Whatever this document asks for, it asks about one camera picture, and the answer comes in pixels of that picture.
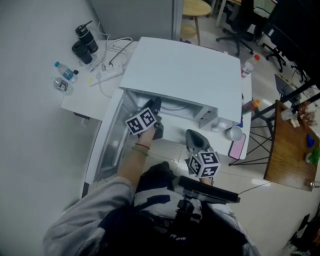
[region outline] pink phone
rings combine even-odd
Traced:
[[[233,141],[229,151],[229,157],[234,159],[239,159],[241,156],[242,149],[244,148],[244,144],[246,141],[246,135],[243,134],[242,138],[238,141]]]

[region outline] black cup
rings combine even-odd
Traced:
[[[72,51],[84,64],[92,62],[92,56],[88,48],[80,40],[72,46]]]
[[[87,24],[78,26],[75,30],[75,33],[77,34],[79,40],[88,48],[89,52],[93,54],[98,50],[98,45],[94,39],[94,36],[87,29]]]

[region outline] power strip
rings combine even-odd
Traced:
[[[103,81],[110,80],[112,78],[121,76],[124,73],[124,69],[120,62],[115,63],[114,65],[109,65],[106,67],[104,64],[101,64],[95,71],[94,74],[89,77],[88,84],[90,87],[98,85]]]

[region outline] wristband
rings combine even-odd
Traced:
[[[132,149],[135,150],[135,151],[140,152],[141,154],[145,155],[146,157],[149,156],[148,153],[146,153],[146,152],[144,152],[144,151],[142,151],[142,150],[140,150],[140,149],[138,149],[138,148],[136,148],[134,146],[132,147]]]
[[[145,145],[142,145],[142,144],[139,144],[139,143],[136,143],[136,145],[145,147],[145,148],[147,148],[148,150],[150,150],[150,147],[148,147],[148,146],[145,146]]]

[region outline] gray cloth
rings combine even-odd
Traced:
[[[112,210],[132,204],[135,190],[126,178],[112,181],[73,205],[47,231],[43,239],[47,256],[75,256]]]
[[[98,227],[103,218],[115,209],[140,205],[147,198],[156,195],[170,195],[170,202],[154,204],[146,209],[159,217],[174,219],[176,209],[182,195],[166,188],[156,188],[141,191],[135,195],[131,183],[123,177],[115,177],[105,185],[82,198],[54,223],[43,239],[44,254],[46,256],[78,256],[90,245],[90,252],[86,255],[94,256],[99,250],[105,232]],[[200,201],[193,199],[193,213],[201,214]],[[211,204],[211,209],[221,216],[230,226],[246,235],[236,220],[228,205]],[[248,244],[243,247],[244,256],[260,256],[253,242],[246,235]]]

